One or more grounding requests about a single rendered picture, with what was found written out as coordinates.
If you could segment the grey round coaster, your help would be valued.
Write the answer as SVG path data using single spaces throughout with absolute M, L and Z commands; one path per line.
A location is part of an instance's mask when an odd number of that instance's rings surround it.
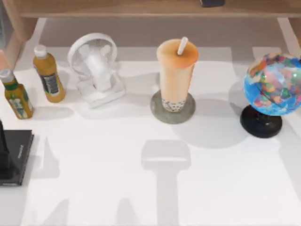
M 150 109 L 152 114 L 159 121 L 167 124 L 181 124 L 188 121 L 193 116 L 196 110 L 196 102 L 190 93 L 187 95 L 186 102 L 181 106 L 182 109 L 178 112 L 167 111 L 162 104 L 160 90 L 152 96 L 150 101 Z

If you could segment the orange bubble tea cup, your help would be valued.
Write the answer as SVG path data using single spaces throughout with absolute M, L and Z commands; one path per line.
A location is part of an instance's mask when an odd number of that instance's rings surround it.
M 157 48 L 160 92 L 165 110 L 176 113 L 183 109 L 198 57 L 198 48 L 187 37 L 164 41 Z

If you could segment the white desk fan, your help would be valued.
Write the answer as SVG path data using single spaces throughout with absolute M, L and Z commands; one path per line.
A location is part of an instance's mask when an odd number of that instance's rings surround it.
M 67 61 L 79 77 L 77 89 L 88 108 L 100 107 L 126 94 L 116 59 L 117 46 L 107 34 L 86 34 L 70 47 Z

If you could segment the wooden shelf unit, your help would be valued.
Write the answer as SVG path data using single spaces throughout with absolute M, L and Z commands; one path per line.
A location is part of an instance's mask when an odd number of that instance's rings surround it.
M 243 60 L 252 47 L 274 47 L 287 18 L 301 47 L 301 0 L 0 0 L 17 37 L 27 42 L 45 19 L 40 43 L 68 47 L 89 32 L 110 35 L 119 47 L 154 48 L 187 35 L 199 47 L 231 47 Z

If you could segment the orange bottle with white cap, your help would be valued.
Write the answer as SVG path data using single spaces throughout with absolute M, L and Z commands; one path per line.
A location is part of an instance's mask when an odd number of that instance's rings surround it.
M 59 103 L 65 98 L 65 89 L 58 76 L 55 58 L 46 46 L 34 47 L 33 66 L 41 79 L 46 98 L 51 103 Z

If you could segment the dark object on shelf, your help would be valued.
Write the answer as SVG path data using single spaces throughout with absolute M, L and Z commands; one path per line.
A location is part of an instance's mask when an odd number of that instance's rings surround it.
M 204 8 L 224 6 L 225 0 L 200 0 L 201 6 Z

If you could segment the colourful globe on black stand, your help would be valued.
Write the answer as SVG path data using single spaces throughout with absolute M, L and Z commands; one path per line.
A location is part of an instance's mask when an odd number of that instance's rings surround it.
M 301 58 L 265 54 L 249 66 L 243 89 L 249 105 L 240 115 L 242 127 L 258 138 L 276 136 L 281 117 L 301 107 Z

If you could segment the yellow bottle with green label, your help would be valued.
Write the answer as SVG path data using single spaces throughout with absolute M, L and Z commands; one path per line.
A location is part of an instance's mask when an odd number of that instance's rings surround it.
M 4 86 L 4 95 L 16 117 L 20 120 L 33 116 L 33 106 L 23 84 L 19 83 L 10 69 L 0 71 L 0 80 Z

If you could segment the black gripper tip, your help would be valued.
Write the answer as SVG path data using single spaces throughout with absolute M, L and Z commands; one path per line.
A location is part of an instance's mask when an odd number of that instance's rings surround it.
M 19 168 L 13 162 L 7 147 L 3 124 L 0 120 L 0 179 L 11 179 Z

